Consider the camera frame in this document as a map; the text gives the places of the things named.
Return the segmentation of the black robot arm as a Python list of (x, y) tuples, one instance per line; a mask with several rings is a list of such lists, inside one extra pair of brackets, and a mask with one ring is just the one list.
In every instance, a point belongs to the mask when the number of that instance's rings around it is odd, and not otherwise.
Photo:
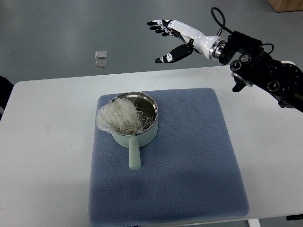
[(255, 85), (274, 97), (281, 108), (302, 111), (303, 72), (293, 63), (274, 60), (263, 47), (260, 40), (235, 31), (216, 47), (214, 57), (223, 65), (230, 64), (233, 92)]

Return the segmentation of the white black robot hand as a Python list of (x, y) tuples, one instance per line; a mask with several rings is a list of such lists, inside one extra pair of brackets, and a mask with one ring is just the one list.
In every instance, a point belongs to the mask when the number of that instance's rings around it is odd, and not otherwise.
[(206, 36), (201, 31), (177, 20), (157, 19), (147, 23), (150, 30), (162, 36), (174, 36), (184, 43), (166, 55), (157, 58), (155, 63), (175, 63), (193, 52), (203, 54), (209, 60), (219, 58), (225, 41), (219, 36)]

